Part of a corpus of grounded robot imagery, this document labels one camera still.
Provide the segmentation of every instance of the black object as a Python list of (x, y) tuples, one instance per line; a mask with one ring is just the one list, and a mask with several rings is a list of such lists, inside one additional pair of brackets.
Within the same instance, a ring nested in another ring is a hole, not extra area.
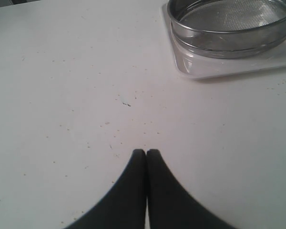
[(147, 152), (147, 173), (151, 229), (233, 229), (187, 193), (158, 150)]
[(134, 150), (128, 165), (105, 197), (67, 229), (144, 229), (146, 155)]
[(27, 0), (11, 0), (11, 2), (16, 5), (16, 4), (21, 4), (21, 3), (26, 3)]

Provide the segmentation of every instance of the mesh strainer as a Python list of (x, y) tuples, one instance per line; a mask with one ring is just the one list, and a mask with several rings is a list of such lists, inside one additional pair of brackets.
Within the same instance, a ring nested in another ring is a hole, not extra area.
[(286, 0), (170, 0), (176, 40), (215, 58), (254, 55), (286, 39)]

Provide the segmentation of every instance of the white plastic tray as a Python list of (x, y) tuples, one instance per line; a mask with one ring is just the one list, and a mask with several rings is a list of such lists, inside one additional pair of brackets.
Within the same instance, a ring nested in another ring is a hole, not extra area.
[(195, 55), (174, 40), (166, 4), (162, 12), (177, 68), (190, 78), (205, 79), (286, 67), (286, 41), (267, 52), (243, 59), (225, 60)]

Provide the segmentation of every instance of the metal sieve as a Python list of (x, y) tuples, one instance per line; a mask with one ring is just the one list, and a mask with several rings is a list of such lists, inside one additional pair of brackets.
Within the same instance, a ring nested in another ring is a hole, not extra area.
[(213, 58), (267, 51), (286, 39), (286, 0), (170, 0), (177, 42)]

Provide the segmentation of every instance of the white table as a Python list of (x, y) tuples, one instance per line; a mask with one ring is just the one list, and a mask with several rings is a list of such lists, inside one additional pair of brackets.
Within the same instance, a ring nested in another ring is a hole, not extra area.
[(0, 8), (0, 229), (66, 227), (135, 148), (232, 225), (286, 229), (286, 70), (181, 77), (163, 4)]

